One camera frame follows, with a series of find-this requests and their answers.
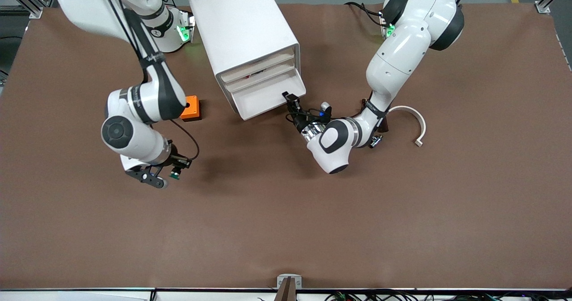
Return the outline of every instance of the brown mat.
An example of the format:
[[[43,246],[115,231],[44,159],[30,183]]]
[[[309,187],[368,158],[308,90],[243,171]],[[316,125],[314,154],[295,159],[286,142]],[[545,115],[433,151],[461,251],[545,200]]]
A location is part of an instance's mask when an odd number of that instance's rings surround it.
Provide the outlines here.
[[[281,6],[302,47],[309,108],[336,116],[368,96],[379,29],[349,6]],[[374,150],[326,175],[285,108],[242,121],[203,47],[168,63],[204,120],[201,155],[159,191],[100,139],[110,91],[141,81],[127,43],[47,8],[32,20],[0,98],[0,285],[567,288],[572,280],[572,75],[550,16],[468,4],[466,28],[429,51]],[[157,129],[187,155],[190,140]]]

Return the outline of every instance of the bracket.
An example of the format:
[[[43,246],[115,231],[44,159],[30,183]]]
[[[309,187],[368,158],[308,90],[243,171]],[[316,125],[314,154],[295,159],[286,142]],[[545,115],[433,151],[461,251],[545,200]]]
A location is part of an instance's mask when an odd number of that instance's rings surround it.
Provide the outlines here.
[[[548,5],[546,5],[546,7],[544,7],[544,8],[542,8],[542,7],[538,4],[538,1],[535,0],[534,6],[535,6],[535,8],[537,8],[537,11],[538,11],[540,14],[550,14],[550,8],[548,7]]]
[[[37,13],[37,14],[30,13],[30,16],[28,18],[30,20],[37,20],[37,19],[42,17],[42,12],[43,12],[43,8],[39,8],[39,13]]]
[[[302,275],[298,275],[298,274],[280,274],[278,275],[278,277],[276,277],[276,288],[280,288],[280,285],[282,285],[282,281],[285,279],[288,279],[288,277],[292,277],[292,279],[294,279],[294,286],[296,287],[296,289],[301,289],[302,288]]]
[[[274,301],[296,301],[296,290],[302,288],[302,277],[297,274],[280,274],[276,280],[279,289]]]
[[[411,108],[410,106],[394,106],[393,108],[391,108],[388,111],[388,113],[395,111],[395,110],[407,111],[407,112],[413,114],[413,116],[415,116],[415,118],[417,118],[417,120],[419,121],[419,124],[421,125],[421,134],[415,140],[415,144],[418,147],[421,147],[423,145],[423,142],[421,142],[421,139],[423,138],[423,136],[425,136],[425,131],[427,130],[427,124],[425,124],[425,118],[423,118],[423,116],[419,113],[419,111]]]

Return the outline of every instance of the orange block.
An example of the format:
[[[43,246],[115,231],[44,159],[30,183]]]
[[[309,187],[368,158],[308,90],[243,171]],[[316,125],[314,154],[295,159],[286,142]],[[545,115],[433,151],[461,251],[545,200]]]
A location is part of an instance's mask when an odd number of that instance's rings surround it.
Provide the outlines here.
[[[186,108],[181,114],[183,121],[201,120],[201,103],[197,96],[188,96],[186,98]]]

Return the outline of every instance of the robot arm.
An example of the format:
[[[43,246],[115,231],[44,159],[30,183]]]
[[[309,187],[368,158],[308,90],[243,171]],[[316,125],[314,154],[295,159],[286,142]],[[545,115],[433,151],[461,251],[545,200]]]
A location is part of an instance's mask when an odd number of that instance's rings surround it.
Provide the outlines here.
[[[173,52],[192,39],[194,17],[163,0],[123,0],[153,35],[160,51]]]
[[[342,171],[349,164],[352,147],[370,143],[390,103],[429,48],[431,35],[426,28],[427,24],[418,20],[396,26],[367,68],[372,93],[363,110],[354,117],[332,120],[321,135],[308,142],[307,148],[324,171]]]
[[[101,137],[111,150],[121,155],[128,175],[154,187],[165,187],[166,182],[157,175],[160,170],[174,165],[171,175],[178,178],[181,169],[189,167],[192,160],[179,155],[171,141],[151,128],[154,122],[178,118],[186,101],[150,30],[133,10],[123,9],[120,0],[59,0],[59,3],[67,18],[79,28],[121,38],[133,46],[145,79],[138,85],[110,93]]]
[[[313,116],[302,110],[297,97],[284,95],[294,125],[327,173],[345,169],[352,148],[378,144],[374,132],[427,49],[446,49],[464,26],[458,0],[385,0],[383,16],[395,30],[368,65],[366,79],[372,93],[358,114],[329,121],[332,109],[326,102],[320,116]]]

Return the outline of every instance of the white curved handle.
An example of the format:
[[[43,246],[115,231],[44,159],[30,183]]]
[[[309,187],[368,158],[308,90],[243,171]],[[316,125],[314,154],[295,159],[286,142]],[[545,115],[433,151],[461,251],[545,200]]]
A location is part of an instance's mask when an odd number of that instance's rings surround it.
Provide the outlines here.
[[[410,106],[394,106],[388,112],[392,112],[394,110],[407,111],[407,112],[413,114],[413,116],[415,116],[415,118],[417,118],[417,120],[419,121],[419,124],[421,125],[421,134],[415,140],[415,144],[417,146],[421,147],[423,145],[423,142],[421,142],[421,138],[423,138],[423,136],[425,136],[425,131],[427,130],[427,124],[425,124],[425,118],[423,118],[423,116],[419,113],[419,111],[415,110],[414,108],[411,108]]]

